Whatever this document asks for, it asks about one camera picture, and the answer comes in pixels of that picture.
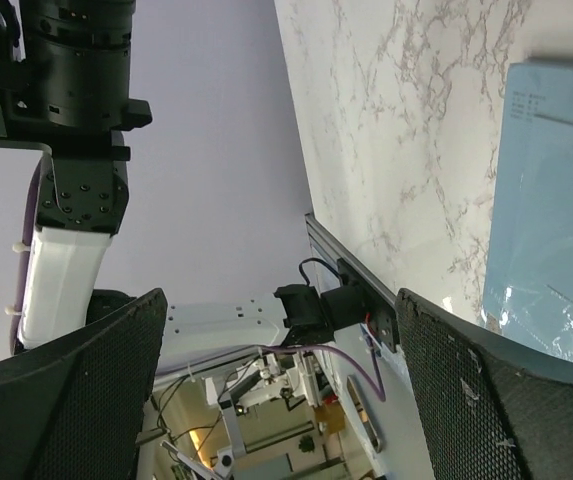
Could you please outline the light blue thin book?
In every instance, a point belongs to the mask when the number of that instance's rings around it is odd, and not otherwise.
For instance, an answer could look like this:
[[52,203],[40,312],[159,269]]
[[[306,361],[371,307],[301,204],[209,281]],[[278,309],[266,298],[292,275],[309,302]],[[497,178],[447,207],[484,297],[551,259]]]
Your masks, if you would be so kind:
[[573,362],[573,64],[507,74],[482,323]]

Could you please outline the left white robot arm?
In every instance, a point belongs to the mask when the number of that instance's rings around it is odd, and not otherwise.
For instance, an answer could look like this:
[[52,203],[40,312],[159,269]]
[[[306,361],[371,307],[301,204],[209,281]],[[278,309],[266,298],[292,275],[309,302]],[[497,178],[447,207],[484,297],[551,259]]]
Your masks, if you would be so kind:
[[157,183],[141,196],[135,263],[164,286],[91,320],[106,251],[134,198],[127,132],[153,120],[129,94],[132,1],[0,1],[0,148],[41,155],[28,201],[26,269],[12,336],[17,360],[89,359],[149,379],[218,349],[324,350],[366,318],[359,288],[321,293],[304,280],[258,294],[303,247],[300,168],[259,168],[178,146],[167,124],[149,148]]

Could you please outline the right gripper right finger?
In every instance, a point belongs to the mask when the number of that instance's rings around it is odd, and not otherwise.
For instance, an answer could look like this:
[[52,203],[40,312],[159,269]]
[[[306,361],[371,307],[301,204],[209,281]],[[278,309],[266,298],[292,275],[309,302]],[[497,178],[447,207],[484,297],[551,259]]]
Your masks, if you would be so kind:
[[573,363],[402,289],[401,347],[438,479],[573,479]]

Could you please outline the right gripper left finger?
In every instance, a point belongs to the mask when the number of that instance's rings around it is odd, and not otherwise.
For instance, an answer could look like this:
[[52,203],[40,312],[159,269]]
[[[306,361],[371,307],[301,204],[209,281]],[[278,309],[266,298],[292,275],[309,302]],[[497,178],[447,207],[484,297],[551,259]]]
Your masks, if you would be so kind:
[[0,361],[0,479],[131,479],[167,300],[153,289]]

